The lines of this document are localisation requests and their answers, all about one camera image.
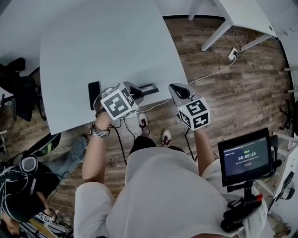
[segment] desk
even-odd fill
[[[90,0],[53,21],[41,39],[41,89],[52,134],[94,121],[88,83],[155,83],[159,93],[140,106],[171,97],[170,83],[187,84],[171,35],[154,1]]]
[[[5,91],[3,88],[0,87],[0,99],[1,99],[1,97],[2,97],[2,94],[5,95],[4,98],[8,98],[8,97],[13,96],[11,93]]]
[[[188,17],[189,20],[193,20],[202,1],[203,0],[194,0]],[[264,33],[263,36],[253,40],[245,46],[242,46],[240,48],[242,51],[259,44],[272,36],[277,37],[273,26],[256,0],[214,0],[214,2],[222,11],[225,22],[202,45],[202,51],[206,51],[231,26],[240,26]]]

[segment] white sneaker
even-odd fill
[[[138,118],[139,118],[139,126],[142,129],[142,133],[146,133],[150,135],[150,128],[148,126],[148,118],[146,114],[143,112],[140,112],[138,114]]]
[[[170,147],[171,132],[169,131],[169,129],[163,129],[161,137],[162,137],[162,147]]]

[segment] seated person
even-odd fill
[[[59,158],[39,162],[34,175],[24,176],[24,179],[16,182],[3,183],[0,190],[0,196],[3,198],[1,232],[7,237],[9,234],[18,237],[19,222],[26,222],[42,211],[50,217],[54,215],[46,199],[57,188],[59,182],[67,178],[84,160],[87,144],[88,141],[84,137],[79,137],[71,150]],[[14,170],[20,171],[20,168],[17,166]]]
[[[95,127],[107,130],[111,119],[101,113]],[[257,238],[265,225],[262,206],[244,227],[226,233],[220,227],[231,200],[244,190],[227,193],[204,128],[194,131],[196,164],[182,149],[171,146],[170,131],[162,132],[162,147],[149,138],[144,113],[139,114],[142,134],[127,161],[125,187],[116,201],[103,184],[105,139],[92,136],[82,167],[83,184],[75,195],[74,238]]]

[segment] smartphone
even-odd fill
[[[94,111],[94,107],[93,107],[94,101],[97,98],[97,96],[99,95],[99,93],[101,92],[101,86],[100,86],[99,81],[89,83],[88,89],[89,89],[90,109],[92,111]]]

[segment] table leg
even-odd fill
[[[247,45],[242,46],[240,48],[240,50],[242,50],[242,51],[247,50],[247,49],[249,49],[249,48],[251,48],[251,47],[253,47],[253,46],[261,43],[262,41],[269,39],[270,37],[272,37],[272,36],[270,36],[270,35],[262,35],[261,37],[256,38],[255,40],[253,40],[252,42],[248,43]]]
[[[201,51],[206,51],[215,41],[218,40],[219,37],[221,37],[229,28],[232,26],[232,24],[229,21],[225,21],[214,33],[213,35],[202,45]]]
[[[0,132],[0,135],[5,133],[7,133],[7,130]]]
[[[188,20],[193,20],[203,0],[193,0]]]

